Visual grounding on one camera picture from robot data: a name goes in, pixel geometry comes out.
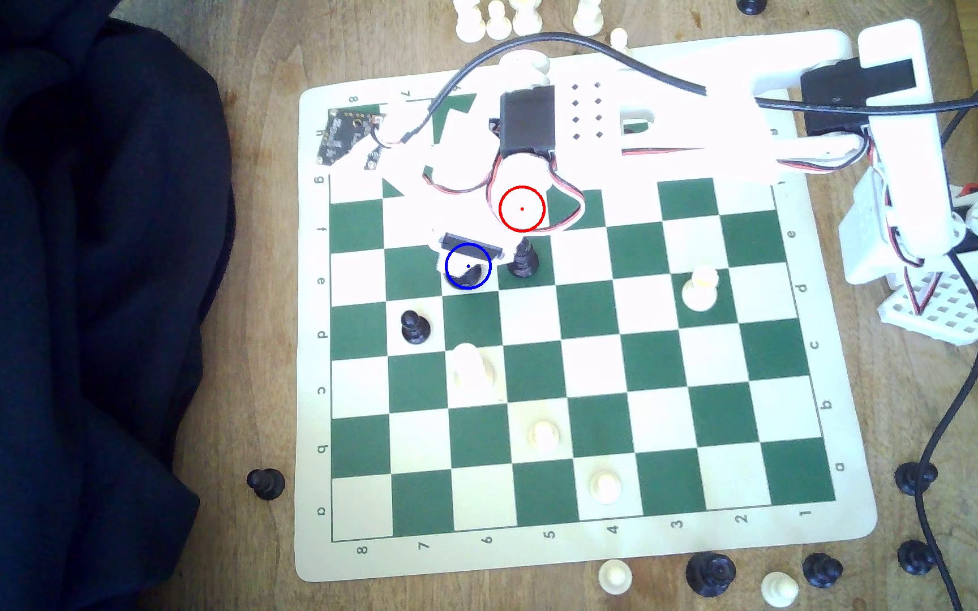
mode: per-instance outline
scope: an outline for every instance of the chessboard square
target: chessboard square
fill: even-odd
[[[738,325],[688,327],[679,329],[678,337],[689,386],[730,384],[749,379]]]
[[[579,520],[572,460],[512,465],[518,526],[567,524]]]
[[[615,278],[652,276],[671,271],[661,222],[608,227],[610,264]]]
[[[761,444],[697,449],[708,509],[769,505]]]
[[[731,266],[787,261],[775,210],[730,214],[722,219],[727,262]]]
[[[636,452],[697,447],[686,388],[632,391],[628,394],[628,416]]]
[[[575,229],[554,234],[553,277],[558,285],[608,281],[610,244],[605,227]]]
[[[394,535],[436,535],[455,531],[451,471],[391,475]]]
[[[750,394],[761,441],[821,437],[808,376],[756,380],[750,382]]]
[[[561,341],[561,354],[568,396],[608,395],[626,390],[620,336],[565,339]]]
[[[392,413],[391,473],[451,468],[448,411]]]
[[[793,319],[796,315],[787,263],[731,268],[730,285],[740,323]]]
[[[560,341],[505,346],[504,366],[508,369],[509,401],[565,396]]]
[[[727,266],[723,224],[718,216],[664,221],[663,236],[671,273],[691,274],[700,265],[709,265],[717,270]]]
[[[659,183],[659,205],[664,221],[718,214],[715,184],[711,178]]]
[[[331,252],[384,248],[384,200],[331,204]]]
[[[690,386],[689,405],[697,446],[725,446],[757,440],[750,385]]]
[[[515,526],[512,465],[491,464],[451,470],[455,530]]]
[[[475,292],[443,298],[444,347],[460,343],[500,346],[500,297],[496,292]]]
[[[443,352],[388,356],[387,361],[391,413],[448,407],[448,370]]]
[[[621,335],[620,342],[629,390],[686,385],[681,338],[675,330]]]
[[[704,511],[704,484],[696,448],[636,454],[644,515]]]
[[[798,319],[741,325],[750,380],[809,375],[807,346]]]
[[[632,452],[577,458],[573,461],[573,467],[576,472],[576,505],[580,520],[623,518],[644,513],[644,504],[640,501],[636,455]],[[595,500],[591,494],[591,480],[601,473],[616,475],[621,485],[620,497],[608,505]]]
[[[835,500],[825,439],[795,439],[762,444],[773,505]]]
[[[331,309],[331,358],[363,359],[387,354],[384,302]]]
[[[332,361],[332,418],[386,414],[388,404],[387,356]]]
[[[568,418],[577,457],[632,452],[632,424],[624,394],[569,398]]]
[[[588,337],[617,333],[612,281],[557,285],[557,312],[561,337]]]
[[[390,537],[391,476],[333,479],[331,525],[335,541]]]
[[[670,274],[614,281],[617,328],[621,333],[678,328],[676,301]]]
[[[481,466],[512,461],[508,406],[448,410],[451,423],[451,465]]]
[[[561,339],[556,288],[536,286],[500,291],[500,332],[505,345]]]
[[[390,423],[386,415],[331,421],[331,477],[391,472]]]

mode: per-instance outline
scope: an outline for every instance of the white square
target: white square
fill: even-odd
[[[516,525],[510,464],[454,468],[451,497],[456,531]]]
[[[550,237],[553,249],[553,281],[556,284],[608,281],[610,242],[605,227],[569,229]]]
[[[577,458],[572,462],[576,473],[576,505],[580,520],[622,518],[644,513],[635,454],[605,454]],[[591,496],[591,480],[600,473],[613,473],[621,482],[620,497],[609,505],[602,505]]]
[[[500,291],[500,332],[506,346],[561,339],[556,287],[534,286]]]
[[[535,448],[530,431],[536,423],[549,422],[557,431],[557,446],[549,451]],[[561,460],[572,457],[572,421],[568,418],[567,399],[540,399],[508,404],[508,436],[512,444],[512,462]]]
[[[451,468],[448,410],[391,414],[391,473]]]
[[[786,441],[821,437],[809,376],[750,382],[757,438]]]
[[[726,268],[727,247],[723,242],[723,222],[718,216],[663,221],[663,235],[672,274],[692,273],[699,265]]]
[[[761,444],[706,446],[697,458],[708,509],[771,504]]]
[[[618,332],[647,333],[678,328],[670,274],[618,278],[614,281],[614,302]]]
[[[390,537],[391,476],[339,477],[331,482],[335,541]]]
[[[625,359],[619,335],[564,339],[561,355],[568,396],[625,393]]]
[[[689,386],[730,384],[749,379],[738,325],[688,327],[680,329],[678,335]]]
[[[331,255],[331,305],[353,306],[386,299],[383,249]]]
[[[730,269],[739,323],[793,319],[795,296],[787,263],[765,263]]]
[[[390,411],[387,356],[333,361],[331,393],[333,418],[386,414]]]
[[[688,388],[635,390],[628,394],[632,449],[658,452],[697,447]]]

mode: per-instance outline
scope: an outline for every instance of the black cloth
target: black cloth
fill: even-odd
[[[131,608],[199,504],[170,461],[228,131],[210,75],[114,6],[0,1],[0,610]]]

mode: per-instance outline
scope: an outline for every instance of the black chess piece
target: black chess piece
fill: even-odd
[[[424,343],[431,333],[431,327],[425,316],[406,310],[402,313],[402,338],[410,343]]]
[[[900,492],[907,494],[910,497],[915,496],[915,476],[919,470],[919,463],[917,462],[905,462],[896,468],[893,473],[893,480],[896,481],[896,487],[900,488]],[[927,492],[927,488],[930,484],[938,479],[938,467],[934,466],[932,463],[927,463],[927,466],[923,469],[923,492]]]
[[[842,574],[843,564],[821,551],[811,553],[802,561],[802,575],[815,588],[833,587]]]
[[[735,580],[735,563],[721,553],[695,553],[686,564],[686,582],[705,598],[715,598],[727,591]]]
[[[264,501],[272,501],[285,490],[285,477],[277,468],[255,468],[248,474],[248,486]]]
[[[930,546],[917,539],[904,541],[896,549],[896,560],[900,567],[912,575],[926,575],[934,568],[934,554]]]

